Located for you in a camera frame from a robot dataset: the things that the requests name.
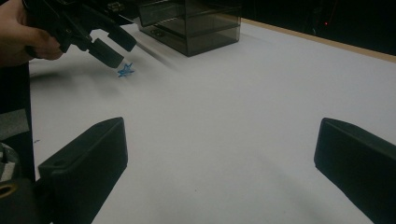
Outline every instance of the blue star-shaped object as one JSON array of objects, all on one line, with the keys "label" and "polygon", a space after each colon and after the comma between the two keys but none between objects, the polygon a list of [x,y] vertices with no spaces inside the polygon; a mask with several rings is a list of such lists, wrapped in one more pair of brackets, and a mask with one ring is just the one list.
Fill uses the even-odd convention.
[{"label": "blue star-shaped object", "polygon": [[125,64],[124,67],[118,71],[117,73],[119,74],[119,77],[126,77],[134,72],[134,70],[131,68],[132,63],[130,64]]}]

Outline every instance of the white tabletop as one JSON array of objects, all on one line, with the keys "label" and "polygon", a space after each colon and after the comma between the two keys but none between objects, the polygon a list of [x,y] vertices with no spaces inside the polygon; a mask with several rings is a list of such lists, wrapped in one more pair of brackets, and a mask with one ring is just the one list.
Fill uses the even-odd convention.
[{"label": "white tabletop", "polygon": [[129,77],[76,48],[31,62],[36,164],[125,119],[128,168],[93,223],[371,223],[314,153],[325,117],[396,143],[396,63],[247,23],[190,58],[125,29]]}]

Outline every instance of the dark background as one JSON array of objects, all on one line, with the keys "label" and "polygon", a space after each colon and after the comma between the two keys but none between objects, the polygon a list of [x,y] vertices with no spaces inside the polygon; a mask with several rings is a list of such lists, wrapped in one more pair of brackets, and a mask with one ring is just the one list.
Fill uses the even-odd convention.
[{"label": "dark background", "polygon": [[396,55],[396,0],[243,1],[243,18]]}]

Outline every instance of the clear plastic box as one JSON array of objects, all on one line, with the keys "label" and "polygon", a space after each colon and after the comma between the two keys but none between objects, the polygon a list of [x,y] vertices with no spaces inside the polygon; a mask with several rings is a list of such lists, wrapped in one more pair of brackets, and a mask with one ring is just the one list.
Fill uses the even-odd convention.
[{"label": "clear plastic box", "polygon": [[242,0],[135,0],[139,30],[186,56],[239,40]]}]

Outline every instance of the human hand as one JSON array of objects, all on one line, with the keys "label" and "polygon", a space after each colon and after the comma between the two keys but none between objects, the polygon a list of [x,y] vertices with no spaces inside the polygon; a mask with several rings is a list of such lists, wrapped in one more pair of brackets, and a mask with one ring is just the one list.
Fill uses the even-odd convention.
[{"label": "human hand", "polygon": [[44,30],[28,26],[21,0],[8,0],[0,6],[0,67],[32,60],[26,46],[33,48],[37,58],[56,60],[63,54],[54,37]]}]

